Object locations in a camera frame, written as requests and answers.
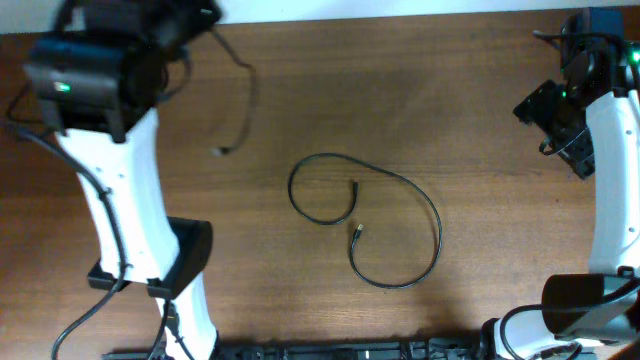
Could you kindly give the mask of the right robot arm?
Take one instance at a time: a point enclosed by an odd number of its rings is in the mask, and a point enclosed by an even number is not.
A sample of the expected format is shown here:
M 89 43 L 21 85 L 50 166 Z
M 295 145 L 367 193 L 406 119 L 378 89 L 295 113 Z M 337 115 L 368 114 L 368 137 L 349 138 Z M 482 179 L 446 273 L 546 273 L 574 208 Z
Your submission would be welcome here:
M 639 45 L 608 8 L 534 36 L 559 52 L 564 81 L 544 82 L 513 113 L 544 132 L 543 155 L 594 177 L 594 240 L 587 273 L 553 275 L 539 303 L 483 325 L 476 359 L 589 359 L 639 338 Z

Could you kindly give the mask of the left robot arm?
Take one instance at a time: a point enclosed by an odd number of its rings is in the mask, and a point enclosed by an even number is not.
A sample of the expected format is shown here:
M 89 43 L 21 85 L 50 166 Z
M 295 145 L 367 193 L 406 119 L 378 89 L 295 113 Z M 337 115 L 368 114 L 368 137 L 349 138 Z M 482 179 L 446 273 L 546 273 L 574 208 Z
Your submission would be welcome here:
M 168 64 L 220 16 L 210 0 L 65 1 L 24 67 L 54 140 L 18 133 L 80 179 L 100 246 L 89 284 L 107 298 L 144 285 L 162 318 L 155 344 L 173 359 L 216 351 L 203 276 L 213 228 L 165 211 L 157 106 L 172 96 Z

